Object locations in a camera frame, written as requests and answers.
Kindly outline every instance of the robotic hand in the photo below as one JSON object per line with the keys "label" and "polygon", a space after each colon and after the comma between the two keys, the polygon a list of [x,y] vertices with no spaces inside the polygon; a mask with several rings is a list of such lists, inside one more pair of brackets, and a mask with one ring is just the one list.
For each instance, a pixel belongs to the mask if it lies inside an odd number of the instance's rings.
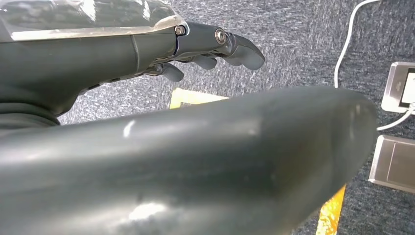
{"label": "robotic hand", "polygon": [[0,0],[0,234],[284,235],[351,180],[364,96],[282,89],[59,126],[79,94],[172,61],[256,70],[248,39],[165,0]]}
{"label": "robotic hand", "polygon": [[222,57],[251,70],[265,61],[248,39],[185,22],[165,1],[87,2],[0,2],[0,109],[58,123],[79,94],[103,83],[144,74],[182,80],[171,61],[212,69]]}

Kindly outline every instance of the yellow tape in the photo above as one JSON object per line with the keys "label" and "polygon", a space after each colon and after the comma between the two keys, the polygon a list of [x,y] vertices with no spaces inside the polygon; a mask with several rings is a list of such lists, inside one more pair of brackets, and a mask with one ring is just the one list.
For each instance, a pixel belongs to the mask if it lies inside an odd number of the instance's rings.
{"label": "yellow tape", "polygon": [[227,99],[227,97],[176,88],[171,96],[170,109],[180,108],[182,103],[203,104],[223,99]]}
{"label": "yellow tape", "polygon": [[[171,96],[170,109],[180,108],[182,103],[203,104],[223,99],[227,99],[227,97],[177,88],[173,91]],[[344,186],[336,195],[334,195],[323,205],[320,211],[320,219],[316,235],[335,235],[337,233],[337,226],[339,224],[340,213],[342,211],[345,188],[346,187]]]}
{"label": "yellow tape", "polygon": [[345,196],[344,186],[320,210],[320,219],[317,226],[316,235],[336,235],[339,225],[340,214],[342,212],[343,198]]}

